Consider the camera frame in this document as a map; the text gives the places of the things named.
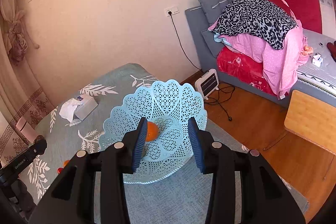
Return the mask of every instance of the blue plastic basket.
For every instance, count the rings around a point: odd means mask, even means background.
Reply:
[[[99,138],[100,150],[122,140],[146,117],[160,129],[160,136],[146,142],[140,166],[133,175],[124,174],[125,183],[148,184],[162,180],[180,169],[193,155],[188,137],[188,120],[195,117],[198,127],[205,130],[207,112],[203,98],[190,84],[176,80],[156,81],[150,88],[139,87],[128,94],[122,106],[114,107],[104,122],[105,134]]]

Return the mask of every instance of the mattress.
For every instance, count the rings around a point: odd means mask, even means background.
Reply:
[[[297,69],[297,77],[336,96],[336,62],[327,49],[327,43],[333,43],[334,39],[305,29],[303,34],[307,37],[309,46],[313,47],[314,54],[321,54],[323,62],[318,68],[312,64],[310,57],[306,64]]]

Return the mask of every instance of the wall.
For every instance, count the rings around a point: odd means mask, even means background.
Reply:
[[[135,62],[161,80],[182,81],[197,70],[185,58],[164,9],[177,6],[174,22],[189,58],[199,66],[184,10],[197,0],[32,0],[26,25],[40,49],[27,60],[54,105],[96,77]]]
[[[336,39],[335,3],[333,3],[333,7],[329,7],[320,2],[320,8],[322,15],[322,33],[328,37]]]

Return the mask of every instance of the bed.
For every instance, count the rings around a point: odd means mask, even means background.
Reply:
[[[293,90],[299,90],[336,107],[336,77],[334,76],[336,63],[333,61],[326,47],[327,43],[334,42],[334,39],[313,31],[304,29],[303,34],[307,37],[308,44],[314,48],[314,52],[319,52],[324,58],[324,66],[322,66],[321,69],[315,69],[309,65],[311,63],[310,59],[307,62],[307,66],[299,67],[297,70],[298,81],[291,88],[289,96],[286,96],[282,100],[278,100],[276,96],[260,91],[252,85],[243,83],[238,78],[218,70],[216,59],[225,45],[215,42],[213,33],[208,32],[207,29],[217,20],[218,13],[220,15],[226,5],[231,1],[232,0],[199,0],[200,6],[185,11],[202,71],[206,72],[214,68],[217,70],[218,78],[221,81],[257,94],[286,108],[288,108]]]
[[[98,106],[83,120],[73,122],[59,115],[60,103],[37,125],[37,133],[45,136],[48,147],[21,174],[34,202],[39,203],[46,190],[57,176],[57,169],[65,160],[71,159],[81,149],[88,153],[100,151],[98,138],[103,130],[103,122],[110,117],[114,106],[122,105],[123,98],[134,93],[140,86],[150,86],[157,79],[138,64],[126,64],[94,80],[80,91],[94,96]],[[206,130],[214,139],[229,148],[247,153],[248,148],[232,138],[219,126],[208,120]],[[309,203],[307,199],[283,180],[298,206],[304,213]],[[168,178],[151,184],[125,184],[125,195],[131,223],[204,223],[210,196],[212,175],[202,175],[195,160],[189,160],[183,168]],[[237,187],[240,177],[236,174]],[[238,223],[241,202],[237,195]],[[96,174],[94,194],[94,220],[100,222],[100,172]]]

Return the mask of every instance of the leopard print blanket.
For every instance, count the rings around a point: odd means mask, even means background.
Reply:
[[[283,9],[268,0],[232,0],[212,31],[228,36],[248,33],[281,50],[287,32],[296,25]]]

